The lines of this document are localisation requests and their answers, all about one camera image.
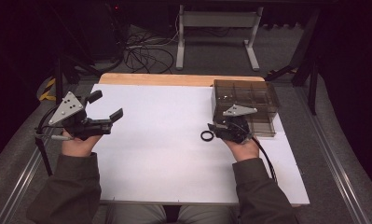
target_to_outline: white board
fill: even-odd
[[[88,117],[107,119],[124,110],[98,153],[104,201],[236,204],[230,150],[221,139],[200,139],[212,122],[211,87],[97,84],[103,98],[87,106]],[[272,138],[258,138],[290,203],[309,199],[280,117]]]

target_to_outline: gray carpet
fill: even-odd
[[[289,63],[302,34],[299,28],[274,28],[270,31],[260,29],[255,40],[255,54],[261,70],[253,72],[242,46],[242,40],[249,32],[249,30],[235,30],[222,38],[211,37],[204,33],[188,35],[184,69],[177,71],[173,66],[172,71],[175,74],[265,77],[269,70],[280,69]],[[171,52],[173,56],[176,55],[175,43],[162,48]],[[166,54],[156,53],[155,56],[165,63],[170,62],[170,57]],[[155,67],[157,70],[161,68],[163,67],[159,65]],[[123,63],[114,71],[127,73],[130,69]],[[291,75],[281,77],[274,81],[274,85],[282,105],[280,108],[282,124],[297,164],[304,173],[302,178],[310,197],[310,205],[295,208],[299,223],[353,223],[348,207],[322,154],[307,112],[301,105],[296,89],[289,83],[289,78]],[[76,94],[87,94],[95,82],[97,82],[96,77],[83,77]],[[372,183],[340,130],[321,79],[318,83],[316,105],[317,117],[322,124],[327,141],[338,155],[361,206],[372,223]],[[22,169],[34,152],[34,127],[51,106],[53,106],[51,102],[42,102],[20,127],[0,156],[0,213],[17,184]],[[60,143],[53,141],[48,146],[52,167],[55,167],[59,147]],[[25,218],[26,208],[46,179],[47,174],[41,162],[29,188],[20,195],[20,203],[15,205],[14,214],[10,214],[7,223],[31,223]],[[105,205],[101,205],[94,223],[104,223],[104,217]]]

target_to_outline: black rubber ring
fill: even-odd
[[[210,137],[210,138],[203,138],[203,135],[206,134],[206,133],[211,134],[212,137]],[[210,142],[210,141],[213,140],[213,138],[214,138],[214,134],[213,134],[211,131],[203,131],[203,132],[200,134],[200,138],[201,138],[203,141],[205,141],[205,142]]]

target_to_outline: transparent box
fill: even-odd
[[[224,124],[223,112],[233,105],[257,109],[256,113],[245,115],[250,130],[256,136],[275,135],[272,121],[280,104],[272,84],[264,81],[215,80],[212,92],[213,122]]]

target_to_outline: sleeve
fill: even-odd
[[[269,178],[261,159],[250,159],[233,164],[241,223],[295,223],[293,207]]]
[[[55,174],[37,194],[26,216],[35,223],[92,223],[101,197],[97,155],[60,155]]]

